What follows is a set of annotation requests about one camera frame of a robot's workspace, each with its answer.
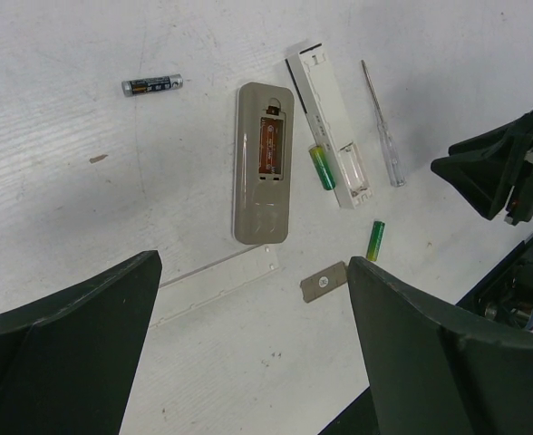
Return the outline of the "small grey battery cover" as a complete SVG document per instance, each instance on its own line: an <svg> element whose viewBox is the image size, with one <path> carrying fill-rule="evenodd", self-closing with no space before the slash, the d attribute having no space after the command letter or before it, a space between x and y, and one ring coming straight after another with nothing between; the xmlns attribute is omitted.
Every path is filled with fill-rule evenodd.
<svg viewBox="0 0 533 435"><path fill-rule="evenodd" d="M300 288L304 302L309 304L346 283L347 266L340 261L302 280Z"/></svg>

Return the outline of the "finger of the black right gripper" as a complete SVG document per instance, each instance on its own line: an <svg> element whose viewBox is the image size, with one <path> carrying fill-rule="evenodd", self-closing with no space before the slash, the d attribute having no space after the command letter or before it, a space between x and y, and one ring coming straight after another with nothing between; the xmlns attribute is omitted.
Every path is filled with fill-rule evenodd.
<svg viewBox="0 0 533 435"><path fill-rule="evenodd" d="M452 185L487 220L511 201L513 190L529 175L525 161L530 148L533 115L449 147L448 155L435 159L431 171Z"/></svg>

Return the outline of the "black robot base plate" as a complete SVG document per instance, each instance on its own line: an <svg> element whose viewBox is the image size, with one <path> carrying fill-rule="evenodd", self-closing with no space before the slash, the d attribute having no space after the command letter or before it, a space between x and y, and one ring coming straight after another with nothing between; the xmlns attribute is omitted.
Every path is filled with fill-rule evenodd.
<svg viewBox="0 0 533 435"><path fill-rule="evenodd" d="M353 258L369 386L328 434L533 434L533 237L451 304Z"/></svg>

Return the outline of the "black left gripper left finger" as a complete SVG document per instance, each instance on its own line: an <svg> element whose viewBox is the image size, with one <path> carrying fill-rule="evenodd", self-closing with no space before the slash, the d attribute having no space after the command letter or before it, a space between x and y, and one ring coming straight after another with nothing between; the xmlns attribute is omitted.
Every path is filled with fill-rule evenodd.
<svg viewBox="0 0 533 435"><path fill-rule="evenodd" d="M0 314L0 434L117 434L160 285L144 251Z"/></svg>

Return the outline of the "white remote control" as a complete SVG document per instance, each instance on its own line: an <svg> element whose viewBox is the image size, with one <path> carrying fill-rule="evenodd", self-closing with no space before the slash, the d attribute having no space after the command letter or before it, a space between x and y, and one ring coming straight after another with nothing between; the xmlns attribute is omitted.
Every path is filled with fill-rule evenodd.
<svg viewBox="0 0 533 435"><path fill-rule="evenodd" d="M314 145L325 150L335 181L330 191L341 208L358 208L373 192L329 55L318 43L289 55L286 67Z"/></svg>

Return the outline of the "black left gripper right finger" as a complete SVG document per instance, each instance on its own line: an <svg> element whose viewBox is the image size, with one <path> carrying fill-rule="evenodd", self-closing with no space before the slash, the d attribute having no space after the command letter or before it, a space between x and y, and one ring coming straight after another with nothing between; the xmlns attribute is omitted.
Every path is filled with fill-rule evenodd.
<svg viewBox="0 0 533 435"><path fill-rule="evenodd" d="M533 333L356 256L348 288L382 434L533 434Z"/></svg>

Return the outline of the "green AAA battery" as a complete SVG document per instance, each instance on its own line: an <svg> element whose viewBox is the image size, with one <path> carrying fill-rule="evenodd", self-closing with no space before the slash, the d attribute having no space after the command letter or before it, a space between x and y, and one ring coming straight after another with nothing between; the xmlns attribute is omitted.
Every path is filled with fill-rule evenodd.
<svg viewBox="0 0 533 435"><path fill-rule="evenodd" d="M378 259L380 248L383 241L383 234L385 230L385 223L380 220L373 222L373 228L370 235L369 244L367 247L366 258L369 261L375 262Z"/></svg>
<svg viewBox="0 0 533 435"><path fill-rule="evenodd" d="M325 150L320 145L314 145L309 149L309 156L314 164L317 176L326 191L334 190L335 181L329 163L325 156Z"/></svg>

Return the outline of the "black AAA battery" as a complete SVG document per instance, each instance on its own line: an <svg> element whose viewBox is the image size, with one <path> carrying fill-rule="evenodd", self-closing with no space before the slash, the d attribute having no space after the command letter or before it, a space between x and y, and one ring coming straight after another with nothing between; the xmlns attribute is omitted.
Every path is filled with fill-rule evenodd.
<svg viewBox="0 0 533 435"><path fill-rule="evenodd" d="M183 86L180 74L123 81L121 88L126 97L180 89Z"/></svg>

